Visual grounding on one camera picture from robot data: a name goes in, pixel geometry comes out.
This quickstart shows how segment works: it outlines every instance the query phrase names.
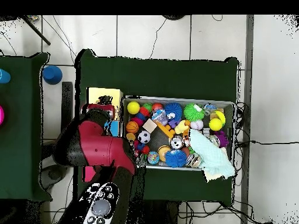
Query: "blue cup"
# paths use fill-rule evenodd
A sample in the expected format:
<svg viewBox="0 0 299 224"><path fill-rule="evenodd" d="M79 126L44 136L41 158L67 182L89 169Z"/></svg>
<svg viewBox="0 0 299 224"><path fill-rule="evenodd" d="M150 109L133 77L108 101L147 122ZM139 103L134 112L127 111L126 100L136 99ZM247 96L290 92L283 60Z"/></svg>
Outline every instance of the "blue cup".
<svg viewBox="0 0 299 224"><path fill-rule="evenodd" d="M10 80L11 75L3 69L0 69L0 83L8 83Z"/></svg>
<svg viewBox="0 0 299 224"><path fill-rule="evenodd" d="M51 85L58 84L62 80L62 71L57 66L49 65L44 68L43 78Z"/></svg>

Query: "soccer ball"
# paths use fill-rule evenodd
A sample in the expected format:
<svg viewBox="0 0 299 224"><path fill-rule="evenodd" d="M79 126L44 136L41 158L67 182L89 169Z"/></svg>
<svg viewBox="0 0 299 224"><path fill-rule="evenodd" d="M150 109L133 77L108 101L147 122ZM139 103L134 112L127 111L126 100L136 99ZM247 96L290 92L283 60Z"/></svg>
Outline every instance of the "soccer ball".
<svg viewBox="0 0 299 224"><path fill-rule="evenodd" d="M151 140L151 134L147 131L141 131L138 135L138 140L142 144L147 144Z"/></svg>

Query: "button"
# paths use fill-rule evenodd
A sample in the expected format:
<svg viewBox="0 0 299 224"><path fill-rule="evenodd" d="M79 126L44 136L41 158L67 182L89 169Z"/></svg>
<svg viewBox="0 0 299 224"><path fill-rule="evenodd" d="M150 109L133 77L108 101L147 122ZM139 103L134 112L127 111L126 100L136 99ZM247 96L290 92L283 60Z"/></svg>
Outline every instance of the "button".
<svg viewBox="0 0 299 224"><path fill-rule="evenodd" d="M96 220L96 224L105 224L105 219L100 217L98 220Z"/></svg>
<svg viewBox="0 0 299 224"><path fill-rule="evenodd" d="M87 219L87 223L88 224L93 224L95 222L96 218L93 217L93 216L90 216L88 219Z"/></svg>
<svg viewBox="0 0 299 224"><path fill-rule="evenodd" d="M106 187L105 187L105 190L106 190L106 191L112 191L112 187L111 187L111 186L106 186Z"/></svg>
<svg viewBox="0 0 299 224"><path fill-rule="evenodd" d="M101 198L104 198L104 196L105 196L105 193L100 192L99 195L98 195L98 198L101 199Z"/></svg>
<svg viewBox="0 0 299 224"><path fill-rule="evenodd" d="M110 211L110 203L105 199L97 200L93 204L91 210L96 216L105 216Z"/></svg>
<svg viewBox="0 0 299 224"><path fill-rule="evenodd" d="M112 193L109 193L107 197L109 200L112 200L114 198L114 195Z"/></svg>

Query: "yellow ball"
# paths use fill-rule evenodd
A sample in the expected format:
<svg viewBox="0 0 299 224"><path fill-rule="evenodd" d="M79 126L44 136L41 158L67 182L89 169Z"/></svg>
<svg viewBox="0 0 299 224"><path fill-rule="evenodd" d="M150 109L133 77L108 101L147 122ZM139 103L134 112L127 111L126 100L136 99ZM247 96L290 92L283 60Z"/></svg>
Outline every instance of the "yellow ball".
<svg viewBox="0 0 299 224"><path fill-rule="evenodd" d="M136 101L131 101L128 104L127 109L130 114L137 114L139 112L140 106Z"/></svg>
<svg viewBox="0 0 299 224"><path fill-rule="evenodd" d="M219 118L213 118L208 126L212 131L219 131L222 128L222 122Z"/></svg>

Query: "purple toy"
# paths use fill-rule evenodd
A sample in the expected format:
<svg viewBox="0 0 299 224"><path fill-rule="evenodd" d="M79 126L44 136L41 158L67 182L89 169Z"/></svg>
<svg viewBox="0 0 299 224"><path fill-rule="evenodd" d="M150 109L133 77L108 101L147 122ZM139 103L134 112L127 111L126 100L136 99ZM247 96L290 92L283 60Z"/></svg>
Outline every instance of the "purple toy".
<svg viewBox="0 0 299 224"><path fill-rule="evenodd" d="M219 148L222 147L227 147L227 145L230 143L227 139L227 137L225 136L224 131L214 131L214 135L219 139L220 142L220 146Z"/></svg>

